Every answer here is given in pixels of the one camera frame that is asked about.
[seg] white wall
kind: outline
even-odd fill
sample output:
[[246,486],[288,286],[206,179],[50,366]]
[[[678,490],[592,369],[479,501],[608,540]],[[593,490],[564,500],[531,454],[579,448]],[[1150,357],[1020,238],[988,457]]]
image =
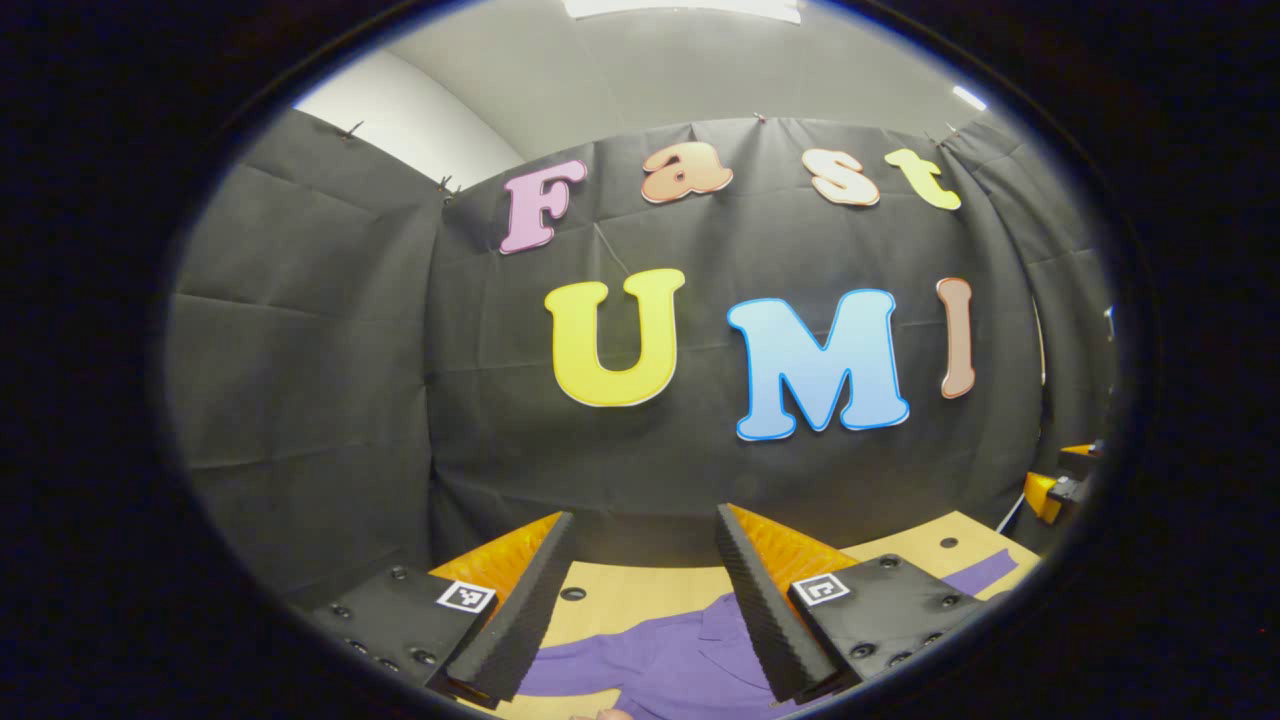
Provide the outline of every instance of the white wall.
[[316,86],[294,108],[349,129],[449,188],[524,163],[516,150],[440,83],[385,50]]

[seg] pink letter f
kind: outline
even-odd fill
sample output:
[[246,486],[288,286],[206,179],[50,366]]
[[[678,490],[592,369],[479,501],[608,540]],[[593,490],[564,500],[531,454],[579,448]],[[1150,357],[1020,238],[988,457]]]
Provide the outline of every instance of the pink letter f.
[[[511,255],[550,242],[556,231],[543,225],[543,210],[552,218],[563,217],[568,210],[568,186],[561,181],[579,182],[585,177],[586,165],[570,160],[507,181],[503,187],[511,192],[511,223],[498,250]],[[543,192],[543,184],[550,181],[556,182]]]

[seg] brown letter i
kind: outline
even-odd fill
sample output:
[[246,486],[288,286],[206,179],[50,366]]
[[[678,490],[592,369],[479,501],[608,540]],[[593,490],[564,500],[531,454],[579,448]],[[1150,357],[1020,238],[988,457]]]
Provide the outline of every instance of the brown letter i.
[[937,290],[947,309],[947,377],[942,379],[942,397],[951,400],[969,392],[977,379],[969,331],[973,288],[960,278],[942,278]]

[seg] hand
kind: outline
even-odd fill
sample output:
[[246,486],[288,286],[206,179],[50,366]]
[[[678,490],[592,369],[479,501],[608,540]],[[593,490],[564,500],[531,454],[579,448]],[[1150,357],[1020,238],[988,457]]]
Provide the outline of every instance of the hand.
[[[593,720],[591,717],[584,717],[582,715],[575,715],[568,720]],[[609,707],[595,714],[594,720],[635,720],[631,717],[630,712],[625,710],[618,710],[616,707]]]

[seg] wooden table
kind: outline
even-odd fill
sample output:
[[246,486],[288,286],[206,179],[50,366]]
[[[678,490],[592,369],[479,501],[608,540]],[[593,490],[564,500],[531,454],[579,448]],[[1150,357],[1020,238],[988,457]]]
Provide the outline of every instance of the wooden table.
[[[952,547],[942,541],[955,538]],[[858,560],[892,552],[931,575],[942,578],[1007,550],[1018,568],[978,593],[978,600],[1006,591],[1036,565],[1039,557],[1011,539],[960,512],[916,525],[881,539],[842,548]],[[543,647],[564,644],[591,635],[621,633],[637,623],[707,609],[716,598],[733,592],[724,568],[635,568],[573,562],[563,587],[579,587],[586,597],[557,600]],[[568,720],[572,715],[595,717],[612,707],[620,691],[572,697],[516,696],[489,711],[511,720]]]

